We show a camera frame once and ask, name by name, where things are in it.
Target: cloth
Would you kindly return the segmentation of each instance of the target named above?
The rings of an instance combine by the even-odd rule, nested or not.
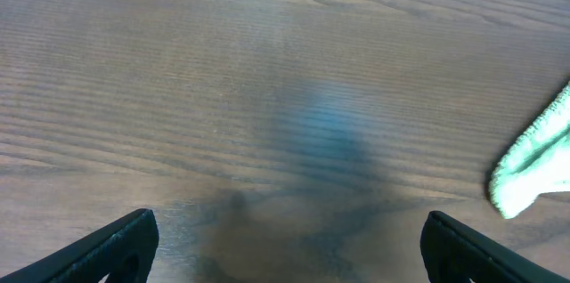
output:
[[[493,171],[489,191],[508,219],[542,193],[570,191],[570,85],[510,147]]]

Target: towel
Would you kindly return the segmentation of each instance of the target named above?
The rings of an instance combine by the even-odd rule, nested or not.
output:
[[[507,219],[542,193],[570,191],[570,85],[510,147],[493,171],[489,191]]]

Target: folded cloth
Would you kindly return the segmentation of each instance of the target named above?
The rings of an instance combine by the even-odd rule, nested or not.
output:
[[[570,85],[501,159],[489,191],[493,204],[508,219],[542,193],[570,191]]]

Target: wooden surface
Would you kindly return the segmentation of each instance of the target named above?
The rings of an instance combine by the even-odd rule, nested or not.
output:
[[[568,6],[0,0],[0,275],[149,207],[152,282],[427,282],[434,209],[570,278],[568,195],[484,193]]]

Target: brown wood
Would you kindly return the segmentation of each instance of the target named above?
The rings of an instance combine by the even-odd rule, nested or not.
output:
[[[485,175],[570,0],[0,0],[0,275],[137,207],[154,282],[427,282],[443,210],[570,278],[570,199]]]

